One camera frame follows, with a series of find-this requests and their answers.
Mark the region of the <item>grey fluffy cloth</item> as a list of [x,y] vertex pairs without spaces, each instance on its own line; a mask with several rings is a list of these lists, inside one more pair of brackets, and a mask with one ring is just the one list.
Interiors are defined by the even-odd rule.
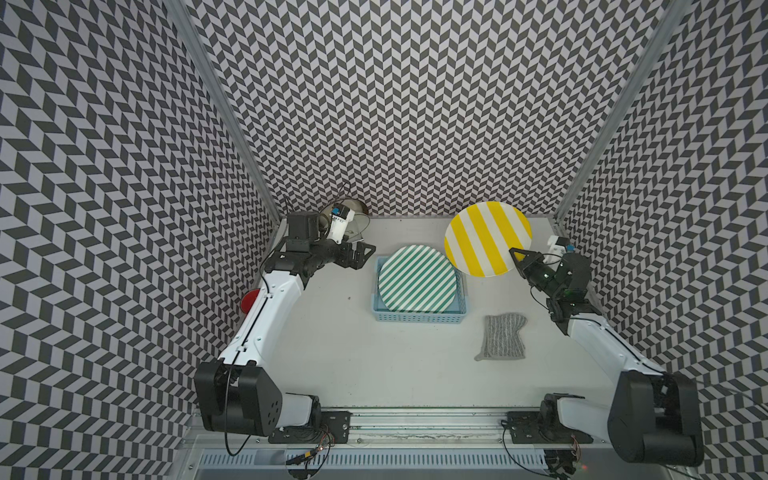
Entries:
[[483,320],[483,340],[476,361],[513,361],[525,358],[525,346],[520,332],[527,324],[520,313],[487,315]]

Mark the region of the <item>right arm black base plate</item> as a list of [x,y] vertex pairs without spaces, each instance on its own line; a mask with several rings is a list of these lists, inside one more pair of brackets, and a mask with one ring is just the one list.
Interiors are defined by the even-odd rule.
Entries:
[[580,445],[594,443],[592,436],[567,428],[558,420],[547,423],[538,411],[508,411],[505,421],[513,444],[566,445],[573,441]]

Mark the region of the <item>green white striped plate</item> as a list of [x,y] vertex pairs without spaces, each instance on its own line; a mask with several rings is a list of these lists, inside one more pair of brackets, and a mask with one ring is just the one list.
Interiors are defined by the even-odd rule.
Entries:
[[430,246],[413,244],[384,261],[377,287],[389,311],[437,314],[453,303],[458,280],[445,255]]

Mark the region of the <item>yellow white striped plate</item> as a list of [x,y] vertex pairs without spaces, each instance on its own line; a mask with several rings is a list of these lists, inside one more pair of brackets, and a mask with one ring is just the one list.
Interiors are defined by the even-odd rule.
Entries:
[[509,249],[529,249],[533,230],[516,207],[499,201],[470,205],[455,215],[444,234],[444,251],[464,274],[490,278],[514,269]]

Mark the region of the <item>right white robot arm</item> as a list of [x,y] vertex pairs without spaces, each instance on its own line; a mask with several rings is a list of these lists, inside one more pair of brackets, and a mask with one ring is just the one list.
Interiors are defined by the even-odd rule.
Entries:
[[567,393],[548,394],[538,425],[546,440],[580,432],[610,443],[628,463],[698,467],[704,442],[695,382],[668,373],[623,339],[587,297],[587,257],[567,250],[551,265],[548,255],[512,248],[520,276],[546,297],[555,326],[578,343],[613,384],[609,405]]

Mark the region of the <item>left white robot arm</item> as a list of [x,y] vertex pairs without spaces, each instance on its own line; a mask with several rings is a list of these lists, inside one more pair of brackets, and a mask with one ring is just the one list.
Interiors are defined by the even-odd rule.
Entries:
[[290,427],[317,430],[318,397],[286,393],[267,366],[291,310],[311,277],[328,264],[362,269],[376,248],[346,236],[355,210],[336,204],[328,225],[317,212],[287,217],[287,232],[260,267],[257,296],[237,333],[217,359],[201,363],[194,387],[203,426],[223,434],[269,437]]

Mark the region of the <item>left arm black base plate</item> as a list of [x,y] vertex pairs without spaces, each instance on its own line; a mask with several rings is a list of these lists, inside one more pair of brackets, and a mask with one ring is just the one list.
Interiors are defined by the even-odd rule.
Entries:
[[322,411],[316,426],[292,426],[275,430],[270,444],[312,444],[329,441],[333,446],[348,443],[352,412],[346,410]]

